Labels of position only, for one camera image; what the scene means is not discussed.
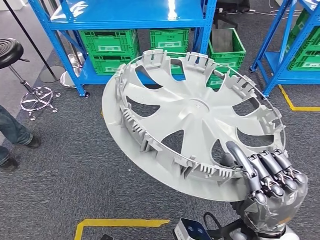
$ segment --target metal shelving unit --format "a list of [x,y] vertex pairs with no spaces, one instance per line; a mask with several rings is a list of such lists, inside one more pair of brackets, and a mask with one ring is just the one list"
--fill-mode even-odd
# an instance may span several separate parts
[[[201,0],[60,0],[60,6],[49,16],[43,1],[29,2],[81,97],[86,96],[83,84],[106,84],[112,75],[97,75],[77,30],[196,28],[195,43],[198,48],[194,51],[206,54],[217,4],[217,0],[208,0],[206,6]],[[67,34],[69,30],[76,41]],[[85,63],[79,77],[73,72],[57,31],[84,54]]]
[[[295,85],[295,84],[320,84],[320,71],[289,71],[288,65],[308,37],[314,27],[320,26],[320,4],[317,0],[299,0],[310,14],[305,26],[297,36],[290,50],[285,54],[289,38],[294,13],[297,0],[285,0],[278,10],[278,15],[272,22],[263,44],[258,52],[257,58],[250,68],[249,72],[256,72],[259,67],[266,83],[263,94],[266,97],[276,85]],[[278,26],[285,16],[287,9],[290,8],[282,44],[279,52],[267,52],[268,47],[276,32]],[[272,76],[269,78],[262,61],[266,59],[270,66]]]

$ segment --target white wall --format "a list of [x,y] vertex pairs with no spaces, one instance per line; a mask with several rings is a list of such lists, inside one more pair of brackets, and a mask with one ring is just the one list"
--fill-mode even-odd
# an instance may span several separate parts
[[[28,3],[28,0],[7,0],[7,1],[13,10],[20,10]],[[0,11],[8,11],[8,10],[8,9],[4,3],[4,1],[2,0],[0,1]]]
[[281,6],[281,5],[282,5],[282,3],[284,2],[284,0],[275,0],[275,2],[276,2],[278,5]]

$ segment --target chrome stool base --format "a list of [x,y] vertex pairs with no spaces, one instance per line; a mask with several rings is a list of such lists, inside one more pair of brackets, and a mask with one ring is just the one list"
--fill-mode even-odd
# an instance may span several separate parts
[[9,68],[14,73],[22,85],[28,90],[28,93],[21,99],[20,105],[23,110],[29,112],[31,121],[35,121],[36,119],[35,116],[32,115],[33,112],[39,111],[45,107],[51,108],[53,113],[58,112],[58,109],[54,107],[51,102],[54,95],[57,98],[60,98],[61,96],[60,93],[53,91],[45,86],[32,88],[27,81],[23,80],[12,66],[9,66]]

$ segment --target stool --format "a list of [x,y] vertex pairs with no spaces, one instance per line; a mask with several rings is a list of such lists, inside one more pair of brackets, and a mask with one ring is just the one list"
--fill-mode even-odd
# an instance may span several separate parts
[[59,98],[60,93],[52,91],[48,87],[31,87],[27,81],[23,80],[17,73],[12,65],[20,60],[23,62],[29,63],[27,59],[21,58],[23,55],[23,47],[18,41],[12,38],[0,39],[0,69],[9,68],[11,72],[17,77],[28,93],[23,96],[20,105],[24,111],[29,112],[31,121],[35,121],[35,117],[33,112],[50,107],[54,113],[57,113],[58,109],[51,105],[54,95]]

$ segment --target person's leg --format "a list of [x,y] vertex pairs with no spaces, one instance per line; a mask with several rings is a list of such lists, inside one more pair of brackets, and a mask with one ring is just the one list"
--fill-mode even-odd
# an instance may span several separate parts
[[14,145],[29,145],[33,135],[0,105],[0,131]]
[[[0,105],[0,132],[14,145],[25,145],[32,149],[38,148],[41,145],[38,138],[20,124],[2,105]],[[0,146],[0,169],[13,172],[18,166],[19,164],[15,159],[9,156],[7,148]]]

